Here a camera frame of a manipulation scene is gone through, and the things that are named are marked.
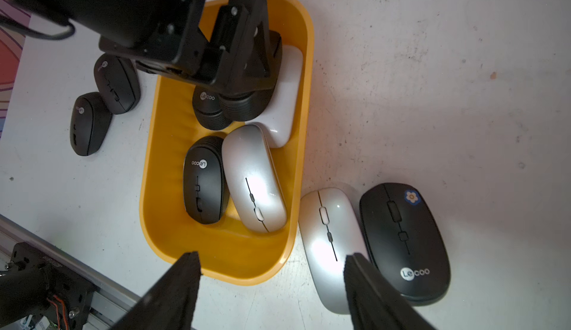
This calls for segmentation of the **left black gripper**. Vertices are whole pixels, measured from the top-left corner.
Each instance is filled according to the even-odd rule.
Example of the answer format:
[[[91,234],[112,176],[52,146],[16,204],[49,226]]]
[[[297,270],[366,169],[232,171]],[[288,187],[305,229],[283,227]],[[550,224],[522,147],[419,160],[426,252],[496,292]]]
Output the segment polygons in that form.
[[[141,69],[242,98],[274,91],[279,47],[272,46],[267,0],[228,0],[211,36],[200,28],[206,0],[112,0],[114,25],[101,35],[105,53]]]

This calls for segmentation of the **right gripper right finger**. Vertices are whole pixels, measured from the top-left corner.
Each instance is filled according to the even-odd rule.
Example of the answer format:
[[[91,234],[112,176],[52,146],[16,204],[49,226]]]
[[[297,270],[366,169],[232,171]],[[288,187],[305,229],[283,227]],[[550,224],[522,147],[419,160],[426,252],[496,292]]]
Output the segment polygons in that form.
[[[364,255],[346,257],[343,278],[354,329],[434,328]]]

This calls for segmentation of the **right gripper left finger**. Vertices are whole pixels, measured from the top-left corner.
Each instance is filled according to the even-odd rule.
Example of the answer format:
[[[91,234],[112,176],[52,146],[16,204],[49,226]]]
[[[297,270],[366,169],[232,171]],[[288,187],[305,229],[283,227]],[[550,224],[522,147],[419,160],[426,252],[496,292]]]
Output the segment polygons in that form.
[[[183,254],[111,328],[192,329],[201,276],[199,254]]]

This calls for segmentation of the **black mouse with flower sticker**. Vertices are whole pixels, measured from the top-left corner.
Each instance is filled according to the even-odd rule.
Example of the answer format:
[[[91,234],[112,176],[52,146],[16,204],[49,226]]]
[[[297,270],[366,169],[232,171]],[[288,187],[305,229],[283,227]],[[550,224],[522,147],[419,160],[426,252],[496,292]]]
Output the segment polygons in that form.
[[[409,303],[442,299],[451,283],[448,254],[419,190],[384,183],[361,196],[359,212],[371,262]]]

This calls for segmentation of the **white mouse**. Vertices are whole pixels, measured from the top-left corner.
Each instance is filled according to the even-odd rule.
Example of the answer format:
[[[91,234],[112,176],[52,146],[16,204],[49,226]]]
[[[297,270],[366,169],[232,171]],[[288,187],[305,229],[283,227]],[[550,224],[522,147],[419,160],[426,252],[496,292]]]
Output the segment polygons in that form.
[[[270,148],[282,148],[290,139],[302,72],[303,53],[285,45],[272,98],[263,113],[251,121],[260,126]]]

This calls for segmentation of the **yellow storage tray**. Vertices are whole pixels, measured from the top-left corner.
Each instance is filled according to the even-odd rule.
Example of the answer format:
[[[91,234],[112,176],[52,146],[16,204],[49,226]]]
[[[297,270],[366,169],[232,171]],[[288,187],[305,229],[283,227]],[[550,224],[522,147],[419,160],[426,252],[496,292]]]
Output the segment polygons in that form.
[[[194,87],[174,79],[159,77],[156,84],[141,185],[141,228],[153,251],[170,263],[196,251],[205,276],[235,285],[257,285],[280,271],[294,247],[299,219],[315,31],[300,1],[268,0],[268,5],[270,28],[303,53],[291,137],[284,147],[272,151],[288,212],[285,227],[266,235],[253,233],[232,204],[216,224],[200,224],[187,214],[184,157],[208,132],[192,110]]]

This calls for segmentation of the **silver mouse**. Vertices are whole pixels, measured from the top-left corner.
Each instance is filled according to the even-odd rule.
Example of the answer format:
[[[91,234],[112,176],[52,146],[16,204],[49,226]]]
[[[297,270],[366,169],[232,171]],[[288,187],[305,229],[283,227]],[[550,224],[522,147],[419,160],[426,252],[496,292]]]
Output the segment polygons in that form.
[[[222,161],[242,223],[256,233],[273,233],[285,227],[286,204],[261,128],[244,125],[233,130],[223,141]]]
[[[309,270],[321,303],[329,311],[349,314],[344,281],[346,258],[368,256],[364,237],[346,194],[325,188],[302,197],[298,224]]]

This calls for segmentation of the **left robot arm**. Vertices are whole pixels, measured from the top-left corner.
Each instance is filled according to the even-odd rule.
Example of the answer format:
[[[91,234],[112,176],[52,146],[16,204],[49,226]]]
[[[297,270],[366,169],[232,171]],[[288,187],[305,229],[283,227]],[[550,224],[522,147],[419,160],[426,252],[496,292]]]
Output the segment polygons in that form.
[[[280,37],[269,29],[267,0],[228,0],[206,36],[206,0],[11,0],[68,31],[97,32],[102,51],[139,68],[240,98],[271,93],[280,72]]]

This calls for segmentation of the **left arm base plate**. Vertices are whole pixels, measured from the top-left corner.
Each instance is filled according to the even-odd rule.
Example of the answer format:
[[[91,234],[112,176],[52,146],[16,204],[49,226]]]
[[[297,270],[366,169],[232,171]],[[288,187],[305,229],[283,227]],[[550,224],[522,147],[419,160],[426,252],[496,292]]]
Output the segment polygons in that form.
[[[27,242],[13,248],[1,272],[1,326],[31,315],[47,318],[58,329],[87,323],[96,286]]]

